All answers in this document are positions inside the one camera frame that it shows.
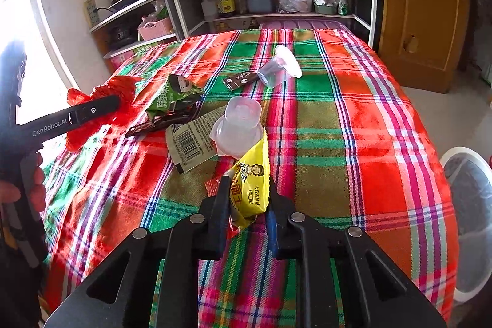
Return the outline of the white trash bin with liner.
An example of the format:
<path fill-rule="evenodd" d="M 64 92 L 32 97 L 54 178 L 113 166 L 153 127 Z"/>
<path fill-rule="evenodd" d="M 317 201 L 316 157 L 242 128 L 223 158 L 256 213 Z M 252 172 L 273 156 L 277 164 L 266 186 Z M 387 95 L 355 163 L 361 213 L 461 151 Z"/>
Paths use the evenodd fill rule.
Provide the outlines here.
<path fill-rule="evenodd" d="M 463 304 L 491 278 L 491 167 L 467 147 L 449 149 L 440 163 L 457 220 L 459 263 L 454 300 Z"/>

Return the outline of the pink woven basket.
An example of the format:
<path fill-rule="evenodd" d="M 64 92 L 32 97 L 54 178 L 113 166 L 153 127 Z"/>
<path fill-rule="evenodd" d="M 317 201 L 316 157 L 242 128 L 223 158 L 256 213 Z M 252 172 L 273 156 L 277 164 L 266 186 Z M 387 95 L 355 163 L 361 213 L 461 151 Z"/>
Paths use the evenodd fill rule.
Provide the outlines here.
<path fill-rule="evenodd" d="M 173 33 L 173 26 L 170 17 L 153 20 L 150 16 L 147 16 L 142 18 L 137 30 L 140 40 L 149 41 Z"/>

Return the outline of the cooking oil bottle red cap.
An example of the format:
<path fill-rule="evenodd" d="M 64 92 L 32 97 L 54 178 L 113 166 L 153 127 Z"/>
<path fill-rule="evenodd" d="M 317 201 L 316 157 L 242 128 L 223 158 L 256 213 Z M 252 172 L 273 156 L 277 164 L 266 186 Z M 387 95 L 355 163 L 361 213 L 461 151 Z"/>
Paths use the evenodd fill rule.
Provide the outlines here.
<path fill-rule="evenodd" d="M 221 18 L 233 16 L 236 12 L 234 0 L 216 0 L 216 6 Z"/>

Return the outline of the red plastic bag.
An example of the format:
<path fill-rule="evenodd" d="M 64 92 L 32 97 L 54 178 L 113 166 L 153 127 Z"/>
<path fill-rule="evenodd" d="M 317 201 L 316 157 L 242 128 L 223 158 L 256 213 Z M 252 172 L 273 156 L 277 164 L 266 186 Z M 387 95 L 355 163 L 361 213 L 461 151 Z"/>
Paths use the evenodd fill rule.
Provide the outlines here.
<path fill-rule="evenodd" d="M 127 127 L 137 115 L 135 103 L 139 77 L 114 76 L 103 85 L 94 87 L 88 95 L 78 89 L 68 90 L 67 102 L 71 107 L 96 102 L 88 106 L 82 114 L 82 127 L 69 132 L 66 136 L 66 148 L 78 152 L 93 134 L 103 125 Z"/>

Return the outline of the green snack wrapper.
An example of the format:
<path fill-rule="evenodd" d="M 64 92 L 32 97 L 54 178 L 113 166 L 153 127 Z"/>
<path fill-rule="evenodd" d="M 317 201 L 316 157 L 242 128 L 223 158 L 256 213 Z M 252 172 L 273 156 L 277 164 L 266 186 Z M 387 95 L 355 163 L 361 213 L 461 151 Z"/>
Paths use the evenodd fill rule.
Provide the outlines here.
<path fill-rule="evenodd" d="M 150 120 L 167 113 L 180 113 L 200 101 L 203 93 L 203 89 L 188 78 L 170 74 L 146 113 Z"/>

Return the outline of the clear plastic cup stack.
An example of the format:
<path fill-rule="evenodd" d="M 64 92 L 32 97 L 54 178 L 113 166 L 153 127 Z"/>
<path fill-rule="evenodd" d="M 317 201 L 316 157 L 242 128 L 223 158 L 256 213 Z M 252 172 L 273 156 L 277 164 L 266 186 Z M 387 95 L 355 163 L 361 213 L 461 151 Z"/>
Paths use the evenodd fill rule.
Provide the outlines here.
<path fill-rule="evenodd" d="M 242 96 L 231 98 L 209 135 L 218 155 L 239 160 L 259 142 L 263 136 L 261 114 L 262 107 L 257 101 Z"/>

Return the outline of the purple lid storage box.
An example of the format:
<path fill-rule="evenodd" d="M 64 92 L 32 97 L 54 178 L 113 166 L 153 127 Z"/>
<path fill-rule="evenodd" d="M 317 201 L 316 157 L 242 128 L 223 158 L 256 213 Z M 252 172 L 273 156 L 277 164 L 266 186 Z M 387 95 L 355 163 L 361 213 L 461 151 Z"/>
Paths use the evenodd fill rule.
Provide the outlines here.
<path fill-rule="evenodd" d="M 260 29 L 344 29 L 349 28 L 342 22 L 336 20 L 276 20 L 262 22 Z"/>

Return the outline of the beige barcode wrapper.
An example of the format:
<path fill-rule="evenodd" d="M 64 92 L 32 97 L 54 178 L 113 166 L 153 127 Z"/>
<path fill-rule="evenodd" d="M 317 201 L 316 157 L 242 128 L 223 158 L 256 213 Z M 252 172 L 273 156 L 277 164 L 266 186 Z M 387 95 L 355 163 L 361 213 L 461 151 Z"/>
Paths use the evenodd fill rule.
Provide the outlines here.
<path fill-rule="evenodd" d="M 225 109 L 225 106 L 216 108 L 188 123 L 174 124 L 166 129 L 169 155 L 179 174 L 189 172 L 217 155 L 210 133 Z"/>

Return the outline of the brown coffee sachet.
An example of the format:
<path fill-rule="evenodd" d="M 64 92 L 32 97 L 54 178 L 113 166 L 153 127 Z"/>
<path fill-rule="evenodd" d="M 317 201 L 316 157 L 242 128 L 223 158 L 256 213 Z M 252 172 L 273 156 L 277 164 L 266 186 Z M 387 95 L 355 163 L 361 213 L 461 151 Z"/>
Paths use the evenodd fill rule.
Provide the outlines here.
<path fill-rule="evenodd" d="M 222 80 L 222 83 L 230 92 L 234 92 L 240 87 L 244 87 L 247 84 L 258 80 L 259 76 L 256 72 L 243 72 L 227 76 Z"/>
<path fill-rule="evenodd" d="M 195 114 L 195 110 L 188 110 L 183 113 L 171 113 L 163 116 L 155 116 L 152 120 L 146 121 L 136 126 L 130 127 L 125 137 L 138 136 L 150 132 L 165 130 L 174 124 L 190 122 Z"/>

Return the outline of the clear plastic cup with lid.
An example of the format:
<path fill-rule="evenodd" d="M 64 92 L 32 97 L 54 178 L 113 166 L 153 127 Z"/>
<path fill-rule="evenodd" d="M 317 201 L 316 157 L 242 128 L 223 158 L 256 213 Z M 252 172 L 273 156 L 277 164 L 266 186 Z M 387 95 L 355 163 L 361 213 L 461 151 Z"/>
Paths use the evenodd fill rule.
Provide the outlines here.
<path fill-rule="evenodd" d="M 259 80 L 268 88 L 282 85 L 289 78 L 301 78 L 302 70 L 295 55 L 283 45 L 274 49 L 274 55 L 258 71 Z"/>

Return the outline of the yellow snack wrapper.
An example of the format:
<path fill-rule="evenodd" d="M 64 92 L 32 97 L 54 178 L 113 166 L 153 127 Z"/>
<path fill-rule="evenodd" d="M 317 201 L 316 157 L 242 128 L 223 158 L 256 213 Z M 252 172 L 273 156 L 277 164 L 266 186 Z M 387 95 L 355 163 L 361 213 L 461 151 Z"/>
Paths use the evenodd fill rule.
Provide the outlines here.
<path fill-rule="evenodd" d="M 230 172 L 233 178 L 229 192 L 231 208 L 227 236 L 233 238 L 251 226 L 268 207 L 270 163 L 266 131 Z"/>

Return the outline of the wall power strip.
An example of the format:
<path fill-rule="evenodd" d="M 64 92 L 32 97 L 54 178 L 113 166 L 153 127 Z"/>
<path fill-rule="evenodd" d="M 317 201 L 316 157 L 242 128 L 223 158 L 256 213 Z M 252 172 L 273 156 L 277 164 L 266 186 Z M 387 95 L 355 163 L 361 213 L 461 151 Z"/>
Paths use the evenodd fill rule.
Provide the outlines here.
<path fill-rule="evenodd" d="M 86 0 L 83 3 L 83 11 L 88 23 L 88 27 L 95 27 L 100 23 L 100 17 L 98 15 L 98 9 L 95 0 Z"/>

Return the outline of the wooden door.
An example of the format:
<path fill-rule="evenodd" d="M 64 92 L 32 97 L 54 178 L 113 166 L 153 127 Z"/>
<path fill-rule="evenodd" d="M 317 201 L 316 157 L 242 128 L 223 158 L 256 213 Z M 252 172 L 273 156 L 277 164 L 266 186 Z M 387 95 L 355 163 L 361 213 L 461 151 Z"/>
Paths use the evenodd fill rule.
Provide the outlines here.
<path fill-rule="evenodd" d="M 384 0 L 379 56 L 402 87 L 447 93 L 469 15 L 470 0 Z"/>

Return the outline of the colourful plaid tablecloth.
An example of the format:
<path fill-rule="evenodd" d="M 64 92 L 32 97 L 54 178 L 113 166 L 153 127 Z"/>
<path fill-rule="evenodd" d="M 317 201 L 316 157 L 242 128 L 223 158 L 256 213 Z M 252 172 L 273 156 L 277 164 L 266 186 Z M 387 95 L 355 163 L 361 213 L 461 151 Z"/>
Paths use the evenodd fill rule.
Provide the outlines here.
<path fill-rule="evenodd" d="M 262 107 L 279 194 L 327 227 L 364 229 L 444 318 L 452 310 L 459 245 L 450 188 L 416 109 L 376 53 L 344 28 L 202 35 L 152 47 L 118 69 L 135 76 L 136 121 L 170 74 L 204 91 L 208 113 L 231 98 L 223 80 L 255 71 L 278 45 L 302 77 L 241 95 Z M 160 231 L 196 212 L 227 157 L 189 172 L 174 166 L 164 133 L 125 137 L 103 127 L 79 152 L 45 156 L 49 257 L 42 298 L 54 311 L 134 229 Z"/>

